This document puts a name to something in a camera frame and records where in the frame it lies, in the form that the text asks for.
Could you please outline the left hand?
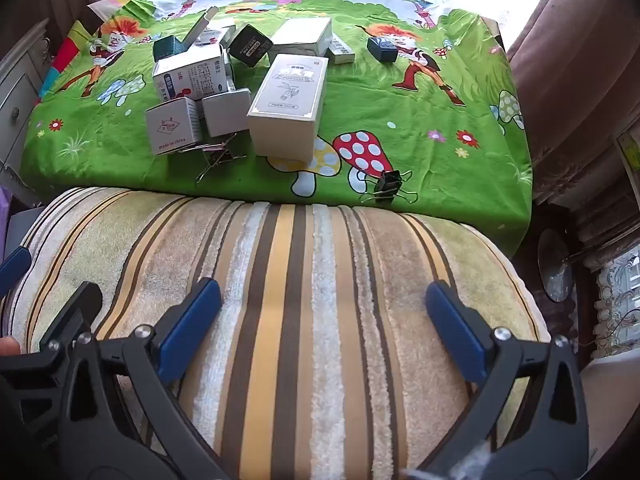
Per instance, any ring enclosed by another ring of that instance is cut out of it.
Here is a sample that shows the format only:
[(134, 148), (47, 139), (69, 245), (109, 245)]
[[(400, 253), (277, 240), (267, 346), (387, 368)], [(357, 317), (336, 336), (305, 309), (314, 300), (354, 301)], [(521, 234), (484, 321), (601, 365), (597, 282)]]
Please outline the left hand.
[(21, 354), (20, 343), (11, 336), (0, 338), (0, 356), (19, 356)]

